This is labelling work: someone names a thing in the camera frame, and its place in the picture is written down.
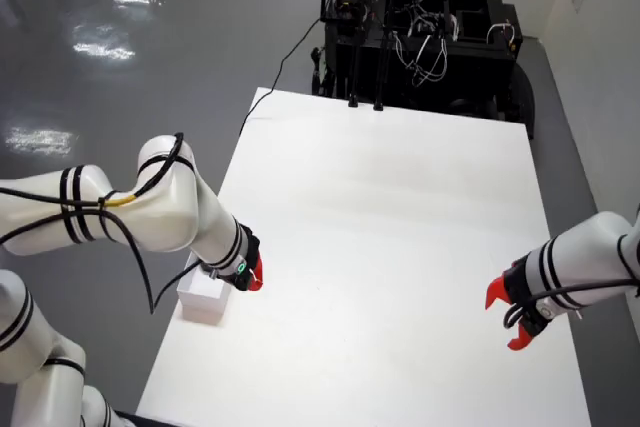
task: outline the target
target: white box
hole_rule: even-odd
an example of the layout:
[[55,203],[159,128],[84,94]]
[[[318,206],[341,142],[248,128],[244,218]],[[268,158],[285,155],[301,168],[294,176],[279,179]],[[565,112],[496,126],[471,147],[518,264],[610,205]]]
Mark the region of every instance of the white box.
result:
[[[191,254],[187,265],[191,265],[195,260],[195,255]],[[230,291],[229,284],[220,279],[212,280],[200,267],[193,269],[178,283],[178,297],[185,310],[195,309],[223,314]]]

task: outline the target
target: white tabletop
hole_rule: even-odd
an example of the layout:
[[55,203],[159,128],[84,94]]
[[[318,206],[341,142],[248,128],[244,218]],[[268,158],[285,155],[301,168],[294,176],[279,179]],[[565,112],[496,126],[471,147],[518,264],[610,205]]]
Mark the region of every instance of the white tabletop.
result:
[[[264,92],[259,89],[256,98]],[[265,285],[169,324],[138,415],[205,426],[587,426],[566,316],[521,352],[486,288],[548,239],[523,126],[275,92],[220,192]]]

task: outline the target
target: cable bundle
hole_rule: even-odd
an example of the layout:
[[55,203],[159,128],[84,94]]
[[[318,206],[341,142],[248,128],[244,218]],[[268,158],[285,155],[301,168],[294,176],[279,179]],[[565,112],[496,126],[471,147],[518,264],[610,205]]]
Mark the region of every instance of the cable bundle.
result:
[[[444,76],[447,73],[447,67],[448,67],[447,42],[445,39],[440,39],[440,53],[438,54],[436,61],[433,63],[433,66],[431,66],[431,70],[426,71],[425,69],[420,67],[420,65],[418,65],[418,62],[420,61],[422,52],[424,51],[424,48],[429,42],[429,39],[431,39],[431,36],[427,35],[427,38],[422,43],[422,47],[420,47],[418,56],[416,57],[415,60],[412,60],[411,62],[407,62],[404,60],[404,51],[402,48],[402,42],[398,37],[398,33],[393,32],[393,36],[396,39],[396,54],[398,55],[398,59],[400,60],[402,65],[404,65],[405,69],[413,71],[413,78],[411,79],[411,83],[414,87],[422,86],[422,84],[426,80],[428,80],[429,82],[440,82],[442,79],[444,79]],[[438,64],[440,63],[440,59],[443,56],[444,56],[444,62],[442,64],[442,70],[439,73],[434,73],[436,68],[438,67]]]

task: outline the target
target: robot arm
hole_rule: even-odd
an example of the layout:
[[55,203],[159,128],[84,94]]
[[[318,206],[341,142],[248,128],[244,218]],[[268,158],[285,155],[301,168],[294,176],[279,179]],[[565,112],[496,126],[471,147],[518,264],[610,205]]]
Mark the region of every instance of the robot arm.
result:
[[602,212],[516,260],[487,290],[513,304],[505,327],[518,324],[509,342],[521,350],[558,315],[580,310],[631,288],[640,288],[640,218]]
[[[107,207],[117,215],[145,250],[170,252],[185,247],[215,269],[218,277],[238,290],[258,290],[262,285],[259,241],[220,205],[216,195],[198,173],[193,152],[181,143],[176,161],[156,186],[131,199],[163,168],[176,144],[174,136],[149,140],[138,155],[138,178],[130,192],[113,190],[104,172],[95,165],[60,172],[0,181],[9,188],[63,200],[99,201],[122,205]],[[17,255],[45,252],[74,243],[109,237],[127,243],[123,232],[98,215],[83,215],[81,206],[64,206],[8,195],[0,196],[0,235],[31,222],[71,211],[75,217],[24,232],[5,243]]]

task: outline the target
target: white wire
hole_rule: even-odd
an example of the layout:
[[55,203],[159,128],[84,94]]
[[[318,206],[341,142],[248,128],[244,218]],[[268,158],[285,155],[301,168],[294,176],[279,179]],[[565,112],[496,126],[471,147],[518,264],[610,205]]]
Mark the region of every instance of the white wire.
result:
[[[433,71],[436,68],[436,66],[438,65],[438,61],[440,60],[440,57],[444,54],[444,65],[442,67],[442,72],[440,72],[439,74],[434,74]],[[422,80],[418,83],[418,87],[420,87],[425,80],[428,80],[429,82],[440,82],[442,79],[444,79],[445,74],[447,73],[447,68],[448,68],[448,60],[447,60],[447,42],[445,41],[445,39],[442,39],[442,44],[440,47],[440,53],[438,54],[438,57],[436,58],[436,61],[433,63],[433,67],[431,67],[431,70],[429,72],[424,72],[423,73],[423,78]]]
[[422,51],[424,50],[425,46],[427,45],[427,42],[429,42],[430,38],[431,38],[431,36],[427,35],[427,38],[424,39],[424,42],[422,43],[422,47],[420,47],[420,52],[418,52],[418,57],[416,57],[416,64],[418,64],[418,62],[420,62],[420,57],[422,56]]
[[453,22],[453,41],[457,42],[458,41],[458,34],[460,33],[460,31],[458,30],[458,19],[456,18],[455,15],[450,14],[451,15],[451,22]]
[[487,44],[489,43],[489,36],[491,35],[491,32],[493,31],[493,29],[497,29],[499,27],[502,27],[503,32],[504,32],[504,29],[506,29],[507,27],[511,28],[511,40],[509,41],[509,45],[511,45],[513,43],[513,39],[515,39],[516,37],[516,29],[513,25],[509,23],[493,24],[489,29],[489,32],[487,32]]
[[[449,65],[448,59],[447,59],[448,57],[447,43],[445,39],[440,40],[440,52],[438,53],[438,57],[436,58],[436,61],[433,63],[433,65],[431,66],[431,70],[427,72],[425,69],[423,69],[418,65],[418,61],[420,60],[420,57],[422,56],[422,52],[424,51],[424,48],[427,45],[431,36],[430,35],[427,36],[425,41],[422,43],[422,47],[420,47],[420,52],[418,52],[418,57],[416,58],[416,60],[415,61],[412,60],[409,63],[407,63],[404,60],[404,49],[402,48],[402,42],[400,42],[398,33],[393,32],[393,36],[396,40],[396,54],[398,56],[398,59],[400,60],[402,65],[404,65],[405,69],[413,70],[413,77],[411,79],[411,83],[413,84],[414,87],[420,87],[426,80],[428,80],[429,82],[440,82],[442,79],[444,79],[447,73],[448,65]],[[434,70],[438,66],[438,63],[440,62],[440,58],[443,55],[444,55],[444,63],[443,63],[442,71],[440,73],[434,74]]]

